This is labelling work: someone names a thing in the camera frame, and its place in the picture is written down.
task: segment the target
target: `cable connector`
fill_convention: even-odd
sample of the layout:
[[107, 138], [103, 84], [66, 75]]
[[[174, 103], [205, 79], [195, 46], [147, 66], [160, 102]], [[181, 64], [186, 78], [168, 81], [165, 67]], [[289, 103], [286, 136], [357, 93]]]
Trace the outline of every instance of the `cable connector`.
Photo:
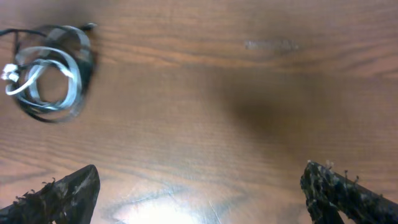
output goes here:
[[17, 73], [18, 66], [14, 64], [7, 64], [2, 70], [1, 79], [11, 80], [13, 82], [18, 82], [19, 75]]

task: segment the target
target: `cable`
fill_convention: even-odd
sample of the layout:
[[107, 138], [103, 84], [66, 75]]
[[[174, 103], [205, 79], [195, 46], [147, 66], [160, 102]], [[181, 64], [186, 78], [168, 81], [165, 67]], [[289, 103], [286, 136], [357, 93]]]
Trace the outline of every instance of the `cable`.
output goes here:
[[[6, 94], [13, 96], [25, 113], [39, 121], [57, 123], [77, 116], [82, 109], [95, 64], [90, 40], [83, 31], [91, 30], [94, 26], [96, 25], [89, 23], [79, 29], [72, 26], [47, 25], [34, 30], [0, 30], [0, 36], [15, 33], [14, 63], [7, 64], [1, 76], [9, 83], [6, 86]], [[44, 30], [48, 29], [50, 32], [45, 34]], [[26, 33], [26, 38], [20, 41], [19, 33]], [[32, 35], [44, 38], [44, 44], [21, 49], [23, 43], [33, 39]], [[64, 43], [70, 39], [79, 40], [78, 55], [65, 46]], [[49, 67], [57, 68], [68, 78], [67, 95], [55, 102], [42, 101], [37, 89], [37, 79]], [[25, 76], [23, 84], [20, 84], [21, 75]], [[69, 114], [61, 118], [48, 119], [44, 116], [64, 110], [68, 110]]]

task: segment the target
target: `table top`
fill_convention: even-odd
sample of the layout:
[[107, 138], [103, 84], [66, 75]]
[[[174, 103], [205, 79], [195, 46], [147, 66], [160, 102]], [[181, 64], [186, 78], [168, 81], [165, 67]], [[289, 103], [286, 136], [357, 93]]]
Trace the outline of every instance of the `table top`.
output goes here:
[[1, 29], [98, 24], [79, 117], [40, 123], [0, 94], [0, 207], [94, 164], [95, 224], [310, 223], [309, 159], [398, 202], [395, 1], [0, 6]]

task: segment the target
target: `wooden table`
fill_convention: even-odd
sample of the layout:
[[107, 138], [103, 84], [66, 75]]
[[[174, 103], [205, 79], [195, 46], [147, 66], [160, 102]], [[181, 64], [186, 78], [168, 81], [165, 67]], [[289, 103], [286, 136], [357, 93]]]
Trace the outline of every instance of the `wooden table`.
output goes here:
[[396, 1], [0, 1], [2, 29], [87, 21], [79, 117], [40, 123], [0, 94], [0, 207], [94, 164], [94, 224], [310, 223], [309, 159], [398, 202]]

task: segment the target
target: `cable bundle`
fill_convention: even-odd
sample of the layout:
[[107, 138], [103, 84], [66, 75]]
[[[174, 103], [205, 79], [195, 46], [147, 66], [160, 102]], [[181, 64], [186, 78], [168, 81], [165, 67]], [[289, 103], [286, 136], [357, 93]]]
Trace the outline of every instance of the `cable bundle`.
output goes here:
[[[84, 31], [91, 30], [94, 26], [90, 23], [79, 29], [49, 25], [34, 30], [0, 30], [0, 36], [15, 33], [14, 63], [7, 64], [1, 76], [9, 82], [6, 94], [13, 96], [25, 113], [39, 121], [57, 123], [78, 115], [94, 69], [90, 40]], [[27, 34], [22, 41], [19, 40], [19, 33]], [[42, 39], [41, 45], [23, 47], [37, 37]], [[78, 40], [78, 52], [74, 52], [68, 45], [73, 40]], [[58, 69], [68, 78], [67, 95], [56, 102], [42, 101], [37, 89], [37, 79], [49, 67]], [[23, 84], [20, 83], [22, 76], [25, 77]], [[66, 116], [46, 118], [46, 114], [65, 110], [69, 111]]]

